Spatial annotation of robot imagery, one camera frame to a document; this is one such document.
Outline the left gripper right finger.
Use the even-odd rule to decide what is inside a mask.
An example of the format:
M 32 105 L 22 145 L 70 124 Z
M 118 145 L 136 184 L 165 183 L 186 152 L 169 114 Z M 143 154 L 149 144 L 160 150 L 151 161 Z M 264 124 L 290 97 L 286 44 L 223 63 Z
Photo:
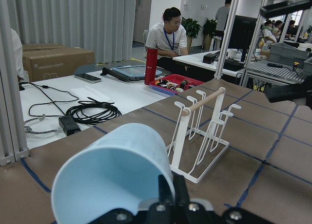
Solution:
M 188 205 L 190 202 L 185 178 L 183 175 L 174 175 L 175 203 L 177 206 Z

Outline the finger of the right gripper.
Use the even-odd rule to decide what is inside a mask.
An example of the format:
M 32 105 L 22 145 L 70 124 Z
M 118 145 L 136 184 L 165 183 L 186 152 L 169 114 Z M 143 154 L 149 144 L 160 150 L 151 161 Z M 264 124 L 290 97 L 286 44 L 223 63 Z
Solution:
M 265 89 L 265 96 L 269 102 L 294 101 L 296 99 L 305 98 L 307 103 L 312 102 L 312 76 L 308 76 L 305 80 L 298 84 L 290 84 L 284 86 L 274 86 Z

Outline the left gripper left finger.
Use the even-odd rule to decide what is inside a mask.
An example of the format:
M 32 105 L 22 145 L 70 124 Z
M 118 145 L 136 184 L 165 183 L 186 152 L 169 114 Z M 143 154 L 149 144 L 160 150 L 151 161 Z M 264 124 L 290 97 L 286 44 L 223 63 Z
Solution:
M 163 175 L 158 176 L 158 202 L 162 205 L 174 205 L 169 184 Z

